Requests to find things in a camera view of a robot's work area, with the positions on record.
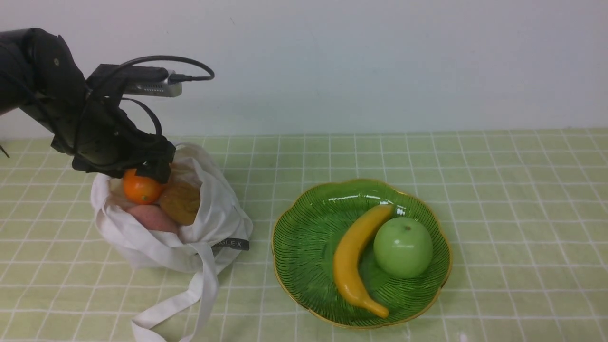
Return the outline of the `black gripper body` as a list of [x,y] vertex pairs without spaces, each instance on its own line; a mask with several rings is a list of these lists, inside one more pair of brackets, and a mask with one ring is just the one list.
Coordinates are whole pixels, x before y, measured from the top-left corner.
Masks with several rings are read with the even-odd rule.
[[176,147],[163,136],[158,117],[144,103],[133,102],[152,120],[154,133],[139,130],[113,99],[93,103],[76,131],[74,170],[123,178],[144,162],[173,162]]

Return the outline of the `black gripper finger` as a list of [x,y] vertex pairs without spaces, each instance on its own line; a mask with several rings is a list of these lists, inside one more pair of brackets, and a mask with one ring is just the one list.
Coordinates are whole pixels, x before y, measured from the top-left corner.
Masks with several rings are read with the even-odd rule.
[[165,161],[146,161],[135,168],[137,177],[151,178],[159,184],[167,184],[171,176],[170,163]]

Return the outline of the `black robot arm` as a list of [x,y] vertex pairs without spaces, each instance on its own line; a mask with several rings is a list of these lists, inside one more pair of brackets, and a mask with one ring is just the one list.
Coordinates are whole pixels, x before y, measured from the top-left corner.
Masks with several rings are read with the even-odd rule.
[[72,158],[72,168],[122,178],[135,169],[165,184],[176,148],[156,132],[139,130],[120,108],[131,79],[102,67],[89,78],[78,69],[60,36],[39,28],[1,34],[1,113],[20,109],[53,134],[52,149]]

